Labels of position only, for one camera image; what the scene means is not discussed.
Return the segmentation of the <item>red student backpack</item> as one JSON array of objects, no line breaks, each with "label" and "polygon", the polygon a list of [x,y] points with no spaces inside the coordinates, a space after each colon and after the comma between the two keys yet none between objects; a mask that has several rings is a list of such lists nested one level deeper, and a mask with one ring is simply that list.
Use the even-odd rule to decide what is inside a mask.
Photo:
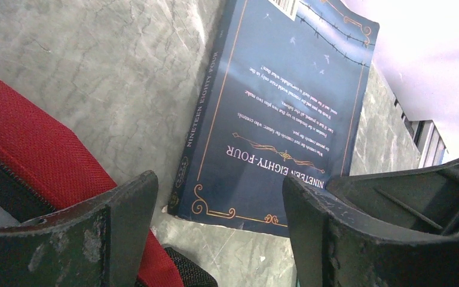
[{"label": "red student backpack", "polygon": [[[0,227],[14,227],[98,196],[117,184],[77,136],[0,80]],[[133,286],[216,286],[148,231]]]}]

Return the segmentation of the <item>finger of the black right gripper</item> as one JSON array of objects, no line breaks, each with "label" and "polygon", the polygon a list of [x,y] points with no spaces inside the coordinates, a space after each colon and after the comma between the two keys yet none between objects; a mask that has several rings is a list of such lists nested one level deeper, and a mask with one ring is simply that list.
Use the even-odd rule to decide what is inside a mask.
[{"label": "finger of the black right gripper", "polygon": [[337,176],[326,189],[390,224],[443,236],[459,233],[459,158],[421,169]]}]

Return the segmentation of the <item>dark blue book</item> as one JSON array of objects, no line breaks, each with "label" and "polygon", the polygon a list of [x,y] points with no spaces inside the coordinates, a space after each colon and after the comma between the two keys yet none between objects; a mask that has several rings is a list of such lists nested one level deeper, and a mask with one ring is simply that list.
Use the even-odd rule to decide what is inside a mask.
[{"label": "dark blue book", "polygon": [[227,1],[168,213],[287,237],[284,178],[350,172],[379,29],[342,1]]}]

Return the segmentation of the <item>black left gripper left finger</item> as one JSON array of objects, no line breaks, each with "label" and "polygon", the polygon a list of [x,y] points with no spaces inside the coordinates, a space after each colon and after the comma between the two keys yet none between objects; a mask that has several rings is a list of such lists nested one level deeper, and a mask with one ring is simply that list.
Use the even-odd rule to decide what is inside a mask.
[{"label": "black left gripper left finger", "polygon": [[157,194],[148,170],[66,209],[0,227],[0,286],[133,286]]}]

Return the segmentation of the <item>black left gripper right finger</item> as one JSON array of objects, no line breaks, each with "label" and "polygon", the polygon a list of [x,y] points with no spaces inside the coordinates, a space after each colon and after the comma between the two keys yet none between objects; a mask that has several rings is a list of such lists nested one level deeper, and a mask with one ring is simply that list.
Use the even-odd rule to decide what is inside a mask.
[{"label": "black left gripper right finger", "polygon": [[282,194],[302,286],[459,286],[459,234],[381,221],[294,176]]}]

